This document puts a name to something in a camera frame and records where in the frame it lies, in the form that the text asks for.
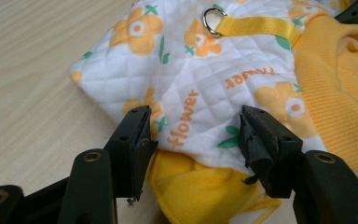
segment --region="quilted fabric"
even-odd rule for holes
[[[281,18],[300,31],[315,15],[339,10],[300,0],[138,0],[72,65],[72,80],[116,123],[150,105],[159,148],[206,166],[252,173],[237,148],[242,105],[266,109],[304,140],[303,151],[325,150],[296,82],[292,46],[273,35],[213,38],[200,21],[210,7]]]

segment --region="garment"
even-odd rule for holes
[[[150,105],[159,147],[146,179],[171,223],[227,223],[244,212],[244,223],[261,222],[280,202],[241,182],[253,174],[237,147],[242,105],[267,110],[304,152],[331,151],[358,169],[358,26],[332,18],[346,5],[137,0],[71,79],[116,123]],[[295,46],[273,35],[216,39],[200,19],[210,7],[290,21],[302,36]]]

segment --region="yellow strap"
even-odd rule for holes
[[[277,35],[287,39],[292,46],[301,33],[290,22],[274,17],[223,17],[215,31],[220,35]]]

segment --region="light wood surface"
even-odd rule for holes
[[[67,177],[80,152],[103,147],[115,125],[67,68],[97,43],[132,1],[0,0],[0,185],[25,195]],[[119,223],[168,223],[145,185],[118,200]],[[267,223],[295,223],[291,201]]]

